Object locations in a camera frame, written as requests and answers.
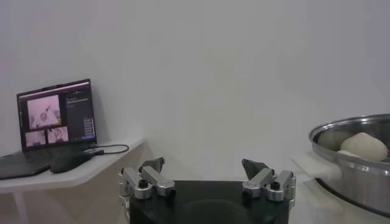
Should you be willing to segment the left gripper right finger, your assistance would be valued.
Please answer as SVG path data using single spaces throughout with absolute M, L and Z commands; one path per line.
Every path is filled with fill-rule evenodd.
M 244 201 L 252 201 L 265 194 L 270 201 L 296 200 L 296 176 L 292 171 L 283 170 L 279 174 L 265 163 L 242 159 L 248 177 L 242 184 Z

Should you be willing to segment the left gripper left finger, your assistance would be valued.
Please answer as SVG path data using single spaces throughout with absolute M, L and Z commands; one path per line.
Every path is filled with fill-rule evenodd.
M 137 200 L 147 200 L 156 191 L 157 195 L 170 200 L 176 195 L 176 184 L 161 174 L 164 164 L 164 157 L 159 157 L 144 161 L 138 169 L 122 168 L 118 174 L 119 196 L 133 195 Z

